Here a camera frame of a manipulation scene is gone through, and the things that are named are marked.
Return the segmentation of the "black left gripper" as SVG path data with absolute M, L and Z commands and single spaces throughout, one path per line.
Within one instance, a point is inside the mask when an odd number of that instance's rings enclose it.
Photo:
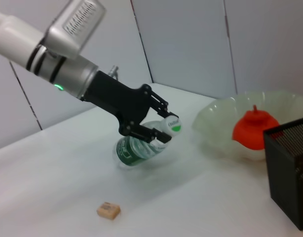
M 115 116 L 119 123 L 118 131 L 123 136 L 131 136 L 146 143 L 158 140 L 166 144 L 172 139 L 170 135 L 156 128 L 141 125 L 150 107 L 162 118 L 178 118 L 168 111 L 168 102 L 153 92 L 147 84 L 132 89 L 98 71 L 83 95 L 83 100 Z

